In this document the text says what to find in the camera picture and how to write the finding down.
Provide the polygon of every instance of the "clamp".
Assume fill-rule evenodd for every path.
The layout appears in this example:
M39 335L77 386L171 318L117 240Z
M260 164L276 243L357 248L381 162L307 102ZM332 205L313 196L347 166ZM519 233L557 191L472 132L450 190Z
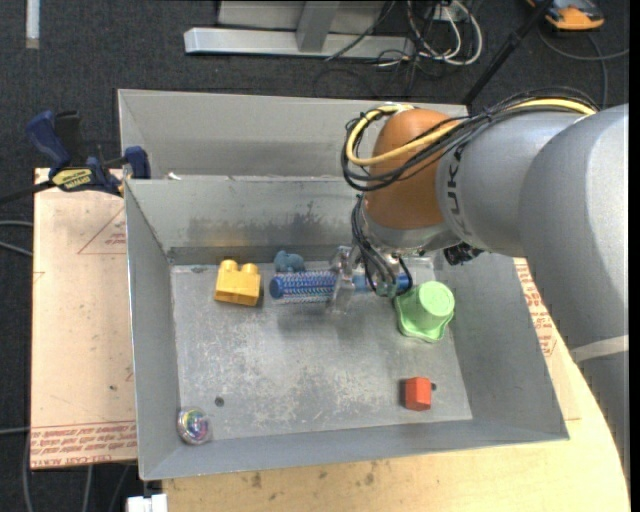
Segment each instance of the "clamp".
M57 186L65 192L94 190L121 196L122 181L109 172L109 165L114 164L128 164L131 172L127 177L151 177L147 154L140 146L128 147L123 157L109 162L89 156L83 166L72 166L72 156L56 132L55 117L50 110L45 110L31 119L26 131L27 137L36 149L53 161L49 169L50 186Z

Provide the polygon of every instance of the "red block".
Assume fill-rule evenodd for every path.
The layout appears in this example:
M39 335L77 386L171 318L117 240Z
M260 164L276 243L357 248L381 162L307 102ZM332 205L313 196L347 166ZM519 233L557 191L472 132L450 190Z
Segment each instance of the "red block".
M404 405L412 411L431 409L431 381L426 377L413 377L404 385Z

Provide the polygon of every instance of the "wooden table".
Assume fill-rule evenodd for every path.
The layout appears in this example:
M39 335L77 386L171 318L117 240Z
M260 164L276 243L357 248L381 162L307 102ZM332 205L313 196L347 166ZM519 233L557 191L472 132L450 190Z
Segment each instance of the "wooden table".
M36 203L31 405L44 442L32 440L31 466L131 460L123 205L103 194L57 190ZM550 325L526 264L517 268L569 441L166 480L170 511L629 510L602 413ZM96 284L86 290L87 283Z

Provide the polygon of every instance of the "gray metal bin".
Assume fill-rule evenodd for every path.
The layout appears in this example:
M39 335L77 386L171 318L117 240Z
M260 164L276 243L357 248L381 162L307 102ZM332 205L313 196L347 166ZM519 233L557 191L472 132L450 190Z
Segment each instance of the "gray metal bin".
M119 99L123 148L147 149L154 173L128 180L125 193L141 478L567 437L509 258L409 262L417 282L443 281L456 298L436 344L402 336L390 301L373 294L357 295L346 314L269 293L255 307L213 299L223 259L257 264L264 286L279 249L326 268L350 243L355 194L338 155L345 123L375 104L148 91ZM403 379L418 375L437 384L428 411L400 401ZM181 441L184 406L210 415L212 442Z

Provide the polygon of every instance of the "green plastic cup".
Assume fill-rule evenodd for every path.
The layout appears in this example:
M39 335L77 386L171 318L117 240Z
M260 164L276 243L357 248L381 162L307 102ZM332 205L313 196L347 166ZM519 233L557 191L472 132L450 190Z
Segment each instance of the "green plastic cup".
M402 334L435 342L443 338L447 324L453 318L456 301L445 284L427 281L396 297L393 303Z

